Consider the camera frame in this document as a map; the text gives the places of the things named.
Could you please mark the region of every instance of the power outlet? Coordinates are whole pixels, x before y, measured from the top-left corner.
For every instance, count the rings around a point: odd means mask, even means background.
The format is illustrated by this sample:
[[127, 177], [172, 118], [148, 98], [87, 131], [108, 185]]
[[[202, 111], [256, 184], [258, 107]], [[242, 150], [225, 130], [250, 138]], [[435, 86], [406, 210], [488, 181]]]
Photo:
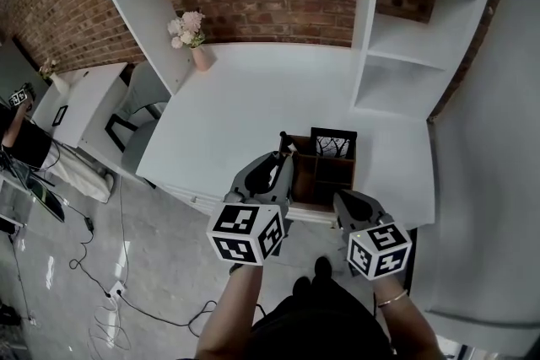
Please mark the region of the power outlet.
[[126, 291], [126, 287], [124, 287], [120, 281], [116, 281], [114, 286], [109, 291], [109, 294], [111, 295], [111, 297], [115, 299], [117, 302], [118, 300], [120, 300], [120, 296], [117, 293], [118, 290], [120, 290], [120, 293], [122, 296], [124, 295], [124, 292]]

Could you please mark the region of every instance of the framed picture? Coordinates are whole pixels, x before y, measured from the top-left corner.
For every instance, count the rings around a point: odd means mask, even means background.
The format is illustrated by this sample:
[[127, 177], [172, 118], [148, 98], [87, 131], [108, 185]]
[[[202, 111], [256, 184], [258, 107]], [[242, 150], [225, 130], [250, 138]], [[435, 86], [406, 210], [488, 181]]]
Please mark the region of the framed picture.
[[64, 115], [66, 114], [66, 110], [68, 109], [67, 105], [63, 105], [58, 109], [57, 115], [54, 118], [54, 121], [52, 122], [53, 126], [58, 126], [62, 123], [62, 119], [64, 118]]
[[338, 129], [311, 128], [311, 147], [316, 156], [354, 159], [356, 132]]

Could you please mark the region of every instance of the small plant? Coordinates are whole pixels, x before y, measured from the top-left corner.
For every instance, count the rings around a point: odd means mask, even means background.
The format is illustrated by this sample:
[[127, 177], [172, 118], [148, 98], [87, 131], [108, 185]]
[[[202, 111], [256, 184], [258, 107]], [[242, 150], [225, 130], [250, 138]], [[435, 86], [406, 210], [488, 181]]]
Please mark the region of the small plant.
[[197, 48], [204, 42], [204, 33], [201, 23], [204, 15], [197, 11], [186, 12], [176, 17], [167, 25], [167, 30], [173, 36], [170, 44], [174, 48], [181, 48], [184, 44], [190, 48]]
[[58, 62], [50, 57], [47, 57], [45, 63], [40, 67], [40, 76], [44, 80], [47, 80], [53, 73], [57, 71]]

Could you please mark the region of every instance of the white wall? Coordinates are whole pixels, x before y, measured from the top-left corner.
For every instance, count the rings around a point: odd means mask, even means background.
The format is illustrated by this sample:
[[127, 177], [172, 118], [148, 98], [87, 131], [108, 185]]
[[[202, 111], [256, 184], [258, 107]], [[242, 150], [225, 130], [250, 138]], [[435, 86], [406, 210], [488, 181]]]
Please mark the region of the white wall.
[[435, 124], [438, 223], [419, 233], [416, 281], [438, 334], [491, 352], [540, 334], [539, 116], [540, 0], [501, 0]]

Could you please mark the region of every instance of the bracelet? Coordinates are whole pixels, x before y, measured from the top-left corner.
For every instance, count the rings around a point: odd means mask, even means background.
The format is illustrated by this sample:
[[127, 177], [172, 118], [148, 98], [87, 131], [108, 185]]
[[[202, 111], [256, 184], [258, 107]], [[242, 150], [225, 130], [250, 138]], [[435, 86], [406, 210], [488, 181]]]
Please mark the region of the bracelet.
[[403, 290], [403, 292], [401, 294], [399, 294], [397, 297], [394, 297], [394, 298], [391, 298], [390, 300], [387, 300], [385, 302], [382, 302], [382, 303], [379, 303], [377, 304], [377, 307], [378, 308], [384, 308], [385, 306], [387, 306], [388, 304], [392, 303], [392, 302], [395, 302], [397, 300], [399, 300], [401, 297], [404, 297], [407, 295], [407, 290]]

